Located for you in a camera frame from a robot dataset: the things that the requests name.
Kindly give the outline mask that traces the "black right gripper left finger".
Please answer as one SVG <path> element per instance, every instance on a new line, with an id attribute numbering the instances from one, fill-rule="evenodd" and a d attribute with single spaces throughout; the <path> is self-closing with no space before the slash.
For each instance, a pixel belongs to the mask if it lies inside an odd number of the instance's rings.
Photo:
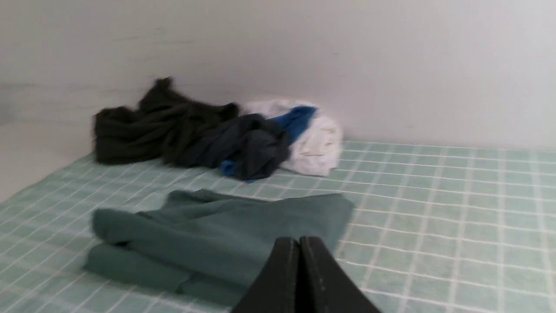
<path id="1" fill-rule="evenodd" d="M 276 239 L 262 271 L 231 312 L 294 313 L 299 260 L 296 240 Z"/>

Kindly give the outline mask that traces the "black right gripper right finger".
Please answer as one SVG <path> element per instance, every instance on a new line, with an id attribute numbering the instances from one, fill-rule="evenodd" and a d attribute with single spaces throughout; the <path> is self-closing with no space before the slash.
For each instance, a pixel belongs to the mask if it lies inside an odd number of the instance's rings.
<path id="1" fill-rule="evenodd" d="M 300 313 L 379 313 L 351 281 L 317 236 L 298 240 L 298 310 Z"/>

